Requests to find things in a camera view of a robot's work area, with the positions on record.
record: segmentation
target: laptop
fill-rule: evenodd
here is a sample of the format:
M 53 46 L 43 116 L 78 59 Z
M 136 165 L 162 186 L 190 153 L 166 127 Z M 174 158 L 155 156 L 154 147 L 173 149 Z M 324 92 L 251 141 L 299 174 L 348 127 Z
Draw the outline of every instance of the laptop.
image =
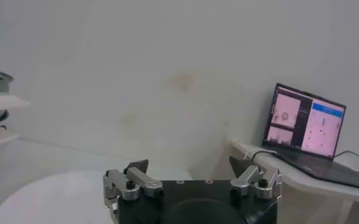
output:
M 359 187 L 359 172 L 334 163 L 346 106 L 277 83 L 262 146 L 306 174 Z

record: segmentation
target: laptop screen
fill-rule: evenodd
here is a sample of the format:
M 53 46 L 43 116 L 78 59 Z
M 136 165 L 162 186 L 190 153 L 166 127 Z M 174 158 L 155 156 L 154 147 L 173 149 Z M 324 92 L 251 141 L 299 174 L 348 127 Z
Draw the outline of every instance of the laptop screen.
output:
M 346 106 L 277 84 L 263 145 L 335 155 Z

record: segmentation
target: power cord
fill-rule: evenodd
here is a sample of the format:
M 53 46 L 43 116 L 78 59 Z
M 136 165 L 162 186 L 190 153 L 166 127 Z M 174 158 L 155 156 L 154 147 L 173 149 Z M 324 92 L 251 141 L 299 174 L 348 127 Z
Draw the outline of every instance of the power cord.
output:
M 351 154 L 354 154 L 354 155 L 356 155 L 357 157 L 359 157 L 358 154 L 356 154 L 355 152 L 352 152 L 352 151 L 350 151 L 350 150 L 343 151 L 343 152 L 341 152 L 341 153 L 335 155 L 334 157 L 336 158 L 336 157 L 341 156 L 341 155 L 343 155 L 343 154 L 345 154 L 345 153 L 351 153 Z
M 259 153 L 268 153 L 268 154 L 271 154 L 271 155 L 276 155 L 276 154 L 277 154 L 277 152 L 272 151 L 272 150 L 257 151 L 257 152 L 255 152 L 254 155 L 252 156 L 251 161 L 254 161 L 256 155 L 258 155 Z

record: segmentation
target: black cable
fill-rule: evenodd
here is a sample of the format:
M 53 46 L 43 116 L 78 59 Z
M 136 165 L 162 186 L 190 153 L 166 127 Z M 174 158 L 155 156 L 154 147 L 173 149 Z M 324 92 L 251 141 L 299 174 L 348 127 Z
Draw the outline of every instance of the black cable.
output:
M 275 154 L 276 154 L 276 153 L 274 153 L 274 152 L 269 152 L 269 151 L 257 151 L 257 152 L 255 152 L 254 155 L 252 156 L 251 161 L 254 161 L 255 156 L 258 155 L 259 153 L 268 153 L 268 154 L 271 154 L 271 155 L 275 155 Z
M 350 150 L 346 150 L 346 151 L 343 151 L 343 152 L 341 152 L 341 153 L 335 155 L 334 158 L 336 158 L 336 157 L 338 157 L 338 156 L 341 156 L 341 155 L 343 155 L 343 154 L 345 154 L 345 153 L 351 153 L 351 154 L 354 154 L 354 155 L 356 155 L 357 157 L 359 157 L 359 155 L 356 154 L 355 152 L 352 152 L 352 151 L 350 151 Z

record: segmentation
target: blue header bar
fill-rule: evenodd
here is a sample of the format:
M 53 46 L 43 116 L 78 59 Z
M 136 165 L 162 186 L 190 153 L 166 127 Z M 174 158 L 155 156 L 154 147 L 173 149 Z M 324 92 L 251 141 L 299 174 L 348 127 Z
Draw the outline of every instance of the blue header bar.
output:
M 334 115 L 336 117 L 343 117 L 343 112 L 342 111 L 335 110 L 335 109 L 332 109 L 332 108 L 329 108 L 329 107 L 326 107 L 326 106 L 323 106 L 323 105 L 320 105 L 320 104 L 317 104 L 317 103 L 313 104 L 312 109 L 318 110 L 318 111 L 321 111 L 321 112 L 324 112 L 324 113 L 327 113 L 327 114 L 331 114 L 331 115 Z

